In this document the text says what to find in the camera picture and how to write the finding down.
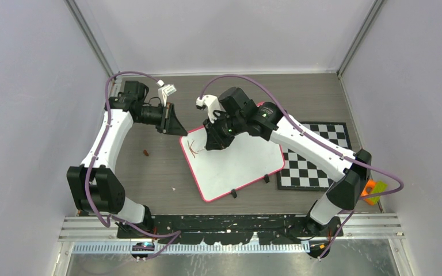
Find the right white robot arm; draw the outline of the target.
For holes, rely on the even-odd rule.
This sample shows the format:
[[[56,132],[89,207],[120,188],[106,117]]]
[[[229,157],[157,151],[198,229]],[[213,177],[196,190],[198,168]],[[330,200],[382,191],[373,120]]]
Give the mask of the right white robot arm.
[[[367,167],[372,159],[369,152],[340,148],[299,124],[274,102],[257,105],[239,87],[229,88],[220,97],[200,96],[196,107],[208,114],[203,122],[206,150],[226,149],[237,135],[247,133],[292,150],[333,181],[303,220],[309,235],[320,236],[334,216],[355,208],[369,178]]]

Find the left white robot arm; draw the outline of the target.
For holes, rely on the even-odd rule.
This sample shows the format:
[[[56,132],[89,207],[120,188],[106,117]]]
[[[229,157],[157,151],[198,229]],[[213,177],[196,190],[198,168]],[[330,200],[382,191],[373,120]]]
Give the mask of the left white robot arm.
[[[152,234],[154,221],[149,207],[129,199],[115,176],[124,139],[134,123],[152,125],[161,134],[187,135],[175,114],[174,104],[167,101],[168,96],[176,92],[175,86],[161,80],[157,84],[160,102],[156,106],[146,101],[149,88],[133,80],[126,81],[118,95],[109,97],[91,150],[79,166],[69,167],[66,174],[79,211],[116,217],[140,238]]]

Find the black white checkerboard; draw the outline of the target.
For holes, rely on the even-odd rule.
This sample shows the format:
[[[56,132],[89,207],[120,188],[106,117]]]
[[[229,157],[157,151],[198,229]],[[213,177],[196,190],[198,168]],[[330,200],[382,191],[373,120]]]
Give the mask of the black white checkerboard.
[[[352,149],[344,122],[302,121],[301,124],[340,148]],[[293,150],[282,146],[281,151],[284,167],[276,173],[279,190],[326,191],[333,183],[319,167]]]

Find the pink framed whiteboard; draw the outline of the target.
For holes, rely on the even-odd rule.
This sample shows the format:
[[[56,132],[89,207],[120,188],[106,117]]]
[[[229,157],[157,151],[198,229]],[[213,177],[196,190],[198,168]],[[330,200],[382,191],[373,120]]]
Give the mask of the pink framed whiteboard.
[[[180,147],[204,202],[216,201],[284,167],[281,146],[242,133],[224,150],[197,150],[206,145],[203,126],[180,137]]]

